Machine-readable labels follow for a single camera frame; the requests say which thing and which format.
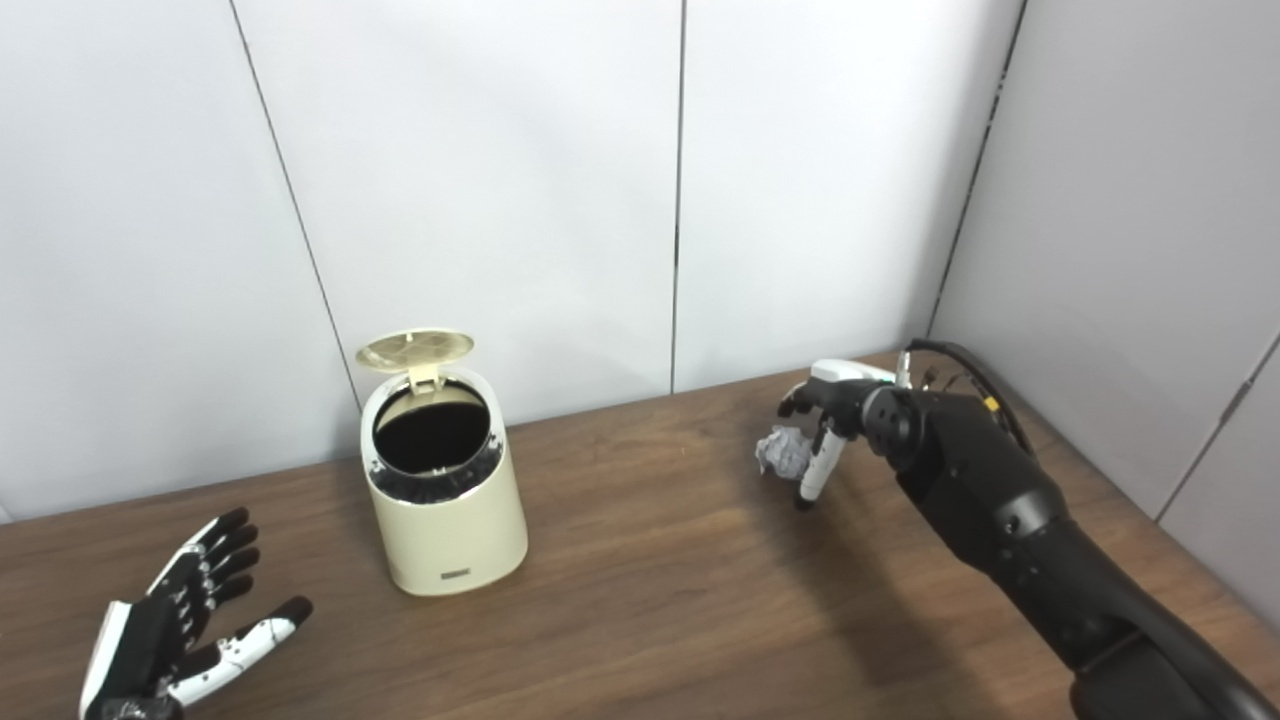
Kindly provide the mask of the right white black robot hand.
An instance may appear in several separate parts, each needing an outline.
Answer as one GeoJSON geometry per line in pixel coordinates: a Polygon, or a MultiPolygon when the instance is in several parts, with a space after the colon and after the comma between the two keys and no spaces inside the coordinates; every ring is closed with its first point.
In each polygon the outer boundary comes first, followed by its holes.
{"type": "Polygon", "coordinates": [[[777,416],[820,411],[809,462],[800,478],[795,506],[813,509],[832,477],[846,446],[864,430],[864,406],[876,392],[899,383],[897,374],[882,368],[842,359],[812,364],[809,377],[781,400],[777,416]]]}

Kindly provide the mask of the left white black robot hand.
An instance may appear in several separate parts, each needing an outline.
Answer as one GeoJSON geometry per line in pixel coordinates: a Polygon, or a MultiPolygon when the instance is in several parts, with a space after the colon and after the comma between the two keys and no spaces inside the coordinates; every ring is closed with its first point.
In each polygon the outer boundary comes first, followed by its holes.
{"type": "Polygon", "coordinates": [[[253,588],[259,528],[244,507],[204,524],[137,600],[108,605],[84,674],[81,719],[183,719],[288,641],[312,615],[303,596],[207,644],[212,615],[253,588]]]}

